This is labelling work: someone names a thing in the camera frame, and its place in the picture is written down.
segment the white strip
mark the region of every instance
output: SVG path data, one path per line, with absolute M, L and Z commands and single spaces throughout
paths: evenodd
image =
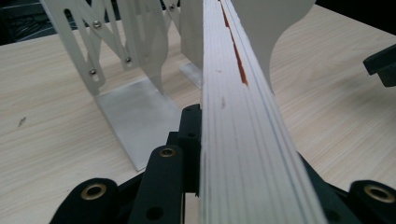
M 326 223 L 230 0 L 204 1 L 203 75 L 202 223 Z

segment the wood grain surface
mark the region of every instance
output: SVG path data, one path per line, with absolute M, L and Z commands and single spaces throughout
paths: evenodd
M 163 67 L 180 106 L 200 92 L 179 71 L 175 28 Z M 298 150 L 330 183 L 373 179 L 396 188 L 396 88 L 368 77 L 366 57 L 396 37 L 314 7 L 280 38 L 271 62 L 276 100 Z M 106 89 L 143 76 L 123 72 L 103 47 Z M 123 183 L 136 171 L 71 64 L 59 37 L 0 48 L 0 223 L 48 223 L 73 187 L 93 177 Z M 189 195 L 187 223 L 197 223 Z

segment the screw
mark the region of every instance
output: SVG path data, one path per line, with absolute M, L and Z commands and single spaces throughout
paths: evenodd
M 175 8 L 176 8 L 175 4 L 171 4 L 169 6 L 169 11 L 173 12 L 173 11 L 175 11 Z
M 92 26 L 93 26 L 93 28 L 95 28 L 95 29 L 99 29 L 99 28 L 102 26 L 102 23 L 99 22 L 99 21 L 94 21 L 94 22 L 92 23 Z
M 94 68 L 91 69 L 91 70 L 90 70 L 90 75 L 93 76 L 93 75 L 95 75 L 95 74 L 96 74 L 96 69 L 94 69 Z

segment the black plastic part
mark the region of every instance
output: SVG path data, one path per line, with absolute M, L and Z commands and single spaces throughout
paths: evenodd
M 396 190 L 372 181 L 354 182 L 347 203 L 363 223 L 396 223 Z
M 363 64 L 370 75 L 378 74 L 385 87 L 396 86 L 396 45 L 368 57 Z
M 178 132 L 170 132 L 168 134 L 168 139 L 166 140 L 166 145 L 177 146 L 177 143 L 178 143 L 177 135 L 178 135 Z
M 361 223 L 311 165 L 303 157 L 301 159 L 329 223 Z
M 84 189 L 97 184 L 106 186 L 105 193 L 93 200 L 85 200 L 82 197 Z M 87 180 L 75 187 L 64 202 L 59 206 L 52 218 L 51 224 L 105 224 L 113 223 L 120 205 L 117 201 L 119 196 L 117 184 L 109 179 L 94 178 Z
M 347 192 L 337 188 L 336 186 L 329 185 L 330 188 L 332 188 L 332 191 L 340 198 L 341 201 L 343 201 L 344 204 L 347 204 Z
M 119 186 L 120 211 L 117 218 L 112 223 L 123 224 L 128 221 L 129 215 L 134 208 L 134 200 L 136 199 L 137 192 L 139 191 L 142 178 L 143 173 Z
M 183 214 L 183 151 L 176 146 L 157 147 L 149 158 L 128 223 L 181 223 Z
M 199 193 L 202 110 L 200 105 L 183 109 L 177 134 L 177 145 L 184 152 L 184 191 Z

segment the black clamp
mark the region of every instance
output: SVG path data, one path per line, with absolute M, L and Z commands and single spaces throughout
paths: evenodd
M 370 76 L 378 74 L 385 87 L 396 86 L 396 45 L 368 57 L 363 64 Z

